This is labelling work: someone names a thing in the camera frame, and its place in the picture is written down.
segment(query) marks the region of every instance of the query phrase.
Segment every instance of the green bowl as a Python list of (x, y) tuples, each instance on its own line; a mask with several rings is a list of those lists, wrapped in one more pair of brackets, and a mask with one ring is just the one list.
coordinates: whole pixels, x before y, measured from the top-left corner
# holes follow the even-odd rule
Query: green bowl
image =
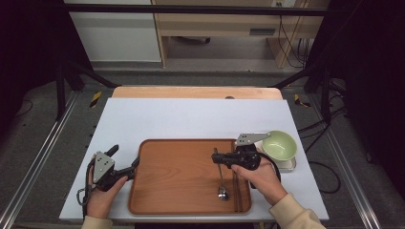
[(285, 132), (271, 131), (270, 137), (263, 139), (263, 150), (275, 160), (290, 160), (297, 153), (297, 143)]

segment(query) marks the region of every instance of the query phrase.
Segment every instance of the black pole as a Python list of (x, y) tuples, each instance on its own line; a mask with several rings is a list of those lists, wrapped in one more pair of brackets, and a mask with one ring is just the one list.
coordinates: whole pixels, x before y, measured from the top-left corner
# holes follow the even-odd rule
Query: black pole
[(321, 97), (321, 115), (324, 117), (325, 122), (330, 125), (330, 102), (329, 102), (329, 92), (330, 92), (330, 72), (325, 68), (322, 86), (322, 97)]
[(57, 94), (57, 115), (56, 120), (65, 113), (66, 98), (65, 98), (65, 84), (62, 74), (62, 62), (59, 61), (56, 67), (56, 94)]
[(49, 10), (66, 10), (75, 12), (191, 13), (290, 16), (333, 16), (348, 14), (346, 10), (231, 6), (43, 4), (42, 7)]

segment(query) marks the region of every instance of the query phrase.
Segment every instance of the metal spoon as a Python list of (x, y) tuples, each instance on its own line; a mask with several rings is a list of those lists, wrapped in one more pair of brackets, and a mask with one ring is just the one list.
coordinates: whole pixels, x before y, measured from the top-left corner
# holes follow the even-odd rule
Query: metal spoon
[(229, 193), (226, 191), (226, 188), (224, 186), (224, 179), (223, 179), (223, 171), (221, 170), (221, 165), (218, 164), (218, 169), (220, 170), (220, 176), (221, 176), (221, 186), (218, 188), (218, 198), (222, 201), (227, 201), (229, 200)]

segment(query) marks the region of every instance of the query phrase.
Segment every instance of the hand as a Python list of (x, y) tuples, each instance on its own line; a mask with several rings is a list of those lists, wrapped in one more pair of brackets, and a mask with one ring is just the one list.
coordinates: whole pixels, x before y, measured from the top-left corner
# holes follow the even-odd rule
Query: hand
[(231, 168), (237, 175), (248, 179), (271, 205), (276, 204), (287, 195), (287, 191), (276, 176), (271, 162), (263, 157), (259, 168), (256, 170), (250, 171), (236, 164), (233, 164)]
[[(93, 183), (93, 169), (94, 167), (90, 169), (89, 183)], [(87, 216), (98, 219), (108, 218), (114, 198), (122, 186), (124, 186), (127, 179), (128, 177), (122, 177), (107, 192), (102, 192), (95, 188), (90, 194), (89, 202), (87, 203)]]

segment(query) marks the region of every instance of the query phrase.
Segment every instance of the sleeve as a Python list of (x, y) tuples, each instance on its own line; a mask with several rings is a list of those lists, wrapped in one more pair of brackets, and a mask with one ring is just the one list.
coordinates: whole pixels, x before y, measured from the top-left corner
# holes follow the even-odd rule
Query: sleeve
[(81, 229), (111, 229), (113, 222), (109, 219), (97, 219), (86, 216)]
[(316, 214), (303, 208), (292, 194), (286, 195), (268, 211), (284, 229), (325, 228)]

